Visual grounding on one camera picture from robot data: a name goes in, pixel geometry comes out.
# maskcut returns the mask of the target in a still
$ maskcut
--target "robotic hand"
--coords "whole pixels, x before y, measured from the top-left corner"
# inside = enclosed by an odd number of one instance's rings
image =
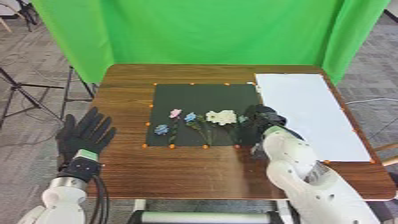
[[[267,176],[285,190],[304,223],[381,223],[343,177],[319,162],[310,144],[299,134],[287,129],[281,123],[276,123],[272,117],[262,116],[260,118],[263,140],[256,145],[255,153],[263,152],[271,158]]]
[[[98,177],[102,164],[98,157],[112,141],[116,128],[111,117],[104,120],[98,108],[93,108],[79,124],[73,115],[66,116],[64,128],[57,134],[59,175],[43,193],[45,206],[38,206],[18,224],[84,224],[86,215],[80,203],[86,200],[86,187]]]

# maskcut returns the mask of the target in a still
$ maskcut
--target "gray carpet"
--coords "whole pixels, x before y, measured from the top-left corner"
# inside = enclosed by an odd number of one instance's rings
[[[8,33],[0,27],[0,65],[13,77],[29,83],[64,85],[68,74],[68,60],[59,51],[47,28],[40,25],[29,33],[25,23],[8,20],[15,33]],[[340,83],[340,91],[349,101],[379,97],[398,99],[398,25],[382,16],[370,38],[358,53],[347,77]],[[32,88],[31,93],[40,96],[43,90]],[[88,97],[79,82],[73,82],[73,97]],[[8,83],[0,80],[0,108],[6,105]],[[45,103],[54,111],[61,110],[63,91],[52,90]],[[16,97],[13,111],[29,106]],[[68,104],[68,113],[82,116],[89,104],[75,102]],[[388,123],[398,117],[398,103],[379,101],[351,105],[358,121],[374,146],[398,142],[398,121],[382,130]],[[59,123],[38,110],[11,117],[0,132],[0,223],[16,223],[24,213],[41,204],[41,192],[56,174],[56,150],[54,134]],[[388,158],[398,151],[381,152]],[[128,220],[134,202],[112,201],[111,223],[123,224]],[[93,201],[86,203],[88,211]],[[272,209],[265,201],[189,201],[152,200],[150,209],[164,211],[219,211],[219,212],[263,212]]]

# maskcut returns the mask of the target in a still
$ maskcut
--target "white sheet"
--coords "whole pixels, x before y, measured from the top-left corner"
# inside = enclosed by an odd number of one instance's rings
[[[370,161],[354,127],[320,74],[258,74],[263,103],[311,144],[320,160]]]

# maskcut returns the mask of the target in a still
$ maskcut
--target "glove finger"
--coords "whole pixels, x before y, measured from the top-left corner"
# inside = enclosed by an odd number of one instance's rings
[[[111,141],[112,141],[112,139],[114,139],[114,137],[116,137],[116,127],[112,127],[111,128],[111,130],[109,130],[109,132],[107,132],[107,135],[104,136],[104,139],[102,139],[102,141],[100,141],[100,143],[98,143],[98,148],[100,148],[100,150],[104,150],[104,148],[109,146],[109,143],[111,143]]]
[[[64,127],[63,127],[63,129],[59,131],[57,136],[56,136],[57,140],[66,140],[72,137],[75,125],[77,125],[75,116],[72,114],[68,114],[66,115]]]
[[[102,120],[104,120],[104,114],[98,114],[95,119],[93,119],[91,125],[89,125],[89,127],[84,131],[84,135],[82,135],[84,139],[88,139],[91,137]]]
[[[91,140],[93,140],[95,142],[98,142],[98,140],[100,140],[102,137],[104,137],[104,134],[105,134],[107,129],[109,129],[109,126],[111,126],[111,123],[112,123],[112,118],[107,117],[107,119],[105,119],[105,121],[104,121],[104,123],[102,123],[102,125],[100,125],[100,127],[98,127],[98,129],[96,129],[96,131],[95,131],[95,133],[93,133],[93,136],[91,136]]]
[[[79,122],[77,131],[73,133],[77,137],[80,137],[82,134],[84,134],[84,131],[86,131],[86,129],[88,129],[89,125],[91,125],[93,119],[96,117],[96,114],[98,114],[98,108],[93,107],[91,111],[88,112],[88,114],[86,114],[86,116],[84,116],[84,118],[82,118],[82,120]]]

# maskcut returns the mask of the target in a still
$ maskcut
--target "green screen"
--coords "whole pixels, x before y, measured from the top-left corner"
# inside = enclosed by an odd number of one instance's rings
[[[88,82],[118,63],[319,65],[343,78],[390,0],[34,0]]]

